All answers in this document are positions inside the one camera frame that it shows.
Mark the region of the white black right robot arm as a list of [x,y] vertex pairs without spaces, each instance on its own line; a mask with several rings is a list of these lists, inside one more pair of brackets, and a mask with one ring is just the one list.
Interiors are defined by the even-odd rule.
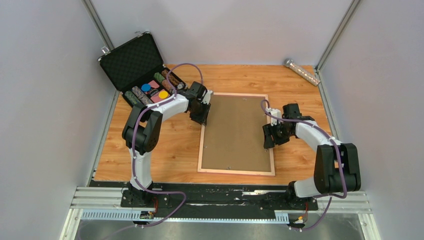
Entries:
[[313,176],[288,185],[285,201],[290,208],[298,209],[306,198],[344,199],[349,192],[360,190],[358,149],[353,143],[343,143],[331,136],[311,116],[303,115],[296,103],[284,105],[282,110],[271,108],[268,100],[262,100],[260,106],[270,118],[270,123],[262,127],[266,150],[295,137],[315,151]]

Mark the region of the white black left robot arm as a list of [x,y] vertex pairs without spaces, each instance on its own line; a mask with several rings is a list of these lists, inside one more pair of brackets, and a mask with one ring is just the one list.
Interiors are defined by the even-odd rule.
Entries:
[[130,190],[136,189],[133,198],[140,206],[149,206],[153,194],[185,195],[181,191],[155,191],[151,188],[152,151],[159,142],[162,123],[177,114],[189,112],[192,121],[206,126],[213,94],[212,90],[195,81],[190,88],[175,89],[173,94],[157,103],[133,106],[122,138],[131,156]]

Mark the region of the yellow poker chip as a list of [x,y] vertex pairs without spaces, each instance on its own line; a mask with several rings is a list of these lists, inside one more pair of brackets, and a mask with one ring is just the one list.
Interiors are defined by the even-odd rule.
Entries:
[[169,97],[169,93],[165,90],[162,90],[158,93],[158,97],[160,99],[167,99]]

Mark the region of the blue poker chip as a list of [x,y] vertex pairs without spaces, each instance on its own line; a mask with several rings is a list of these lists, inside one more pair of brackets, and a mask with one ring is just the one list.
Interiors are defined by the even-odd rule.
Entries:
[[151,87],[151,85],[150,85],[150,84],[148,84],[148,83],[145,83],[145,84],[143,84],[143,85],[141,86],[141,90],[142,90],[143,92],[149,92],[151,89],[152,89],[152,87]]

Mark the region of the glittery silver tube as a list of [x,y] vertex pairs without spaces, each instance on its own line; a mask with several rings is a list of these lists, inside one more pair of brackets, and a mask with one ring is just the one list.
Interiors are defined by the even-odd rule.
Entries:
[[291,58],[286,58],[283,61],[283,65],[294,71],[296,74],[298,74],[300,77],[302,77],[304,80],[306,80],[315,87],[317,87],[321,83],[321,81],[317,77],[315,77],[314,74],[308,72],[303,67],[296,64]]

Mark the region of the black poker chip case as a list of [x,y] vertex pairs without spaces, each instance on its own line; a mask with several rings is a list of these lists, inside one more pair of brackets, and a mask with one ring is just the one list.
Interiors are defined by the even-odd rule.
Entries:
[[[153,104],[162,101],[159,92],[169,95],[177,90],[186,90],[188,85],[175,73],[166,75],[170,69],[165,66],[158,46],[149,32],[143,32],[135,38],[100,56],[97,60],[111,83],[122,94],[126,103],[133,107],[135,103]],[[141,90],[143,84],[150,84],[151,90]]]

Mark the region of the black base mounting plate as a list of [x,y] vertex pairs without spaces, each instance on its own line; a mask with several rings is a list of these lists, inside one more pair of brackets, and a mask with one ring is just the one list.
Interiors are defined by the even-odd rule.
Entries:
[[150,194],[123,182],[92,181],[92,187],[120,187],[119,204],[124,208],[154,208],[156,217],[165,217],[173,210],[174,218],[191,219],[273,219],[275,211],[317,211],[317,200],[288,195],[286,185],[238,185],[159,183],[151,188],[181,194]]

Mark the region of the left aluminium enclosure post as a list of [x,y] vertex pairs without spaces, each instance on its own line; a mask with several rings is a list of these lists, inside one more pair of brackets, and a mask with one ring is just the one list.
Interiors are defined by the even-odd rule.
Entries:
[[104,43],[104,47],[101,48],[101,51],[104,54],[108,54],[111,50],[113,50],[115,47],[112,43],[112,40],[109,36],[109,34],[107,33],[107,30],[100,18],[100,15],[98,14],[94,3],[92,0],[82,0],[82,3],[84,4],[90,18],[92,19],[103,43]]

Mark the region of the aluminium enclosure post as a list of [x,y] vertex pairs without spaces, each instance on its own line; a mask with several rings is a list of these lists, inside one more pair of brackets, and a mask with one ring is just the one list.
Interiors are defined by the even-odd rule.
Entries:
[[109,34],[107,33],[107,30],[100,18],[100,15],[98,14],[94,3],[92,0],[82,0],[82,3],[84,4],[90,18],[92,19],[103,43],[104,43],[104,47],[101,48],[101,51],[104,54],[108,54],[111,50],[113,50],[115,47],[112,43],[112,40],[109,36]]
[[344,33],[345,29],[347,28],[349,22],[351,21],[352,17],[356,13],[359,5],[362,3],[361,0],[352,0],[343,15],[340,23],[338,24],[335,32],[333,33],[329,43],[327,44],[324,52],[322,53],[317,65],[315,66],[315,70],[317,73],[319,73],[325,66],[328,58],[330,57],[331,53],[333,52],[336,44],[338,43],[340,37]]

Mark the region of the aluminium front rail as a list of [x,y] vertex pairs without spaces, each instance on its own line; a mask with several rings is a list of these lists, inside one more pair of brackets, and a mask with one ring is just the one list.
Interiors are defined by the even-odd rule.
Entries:
[[380,234],[367,196],[350,192],[346,198],[295,198],[284,185],[155,183],[154,194],[141,199],[121,182],[98,182],[78,187],[71,202],[61,239],[77,235],[79,221],[129,220],[265,222],[306,224],[309,215],[356,214],[367,240]]

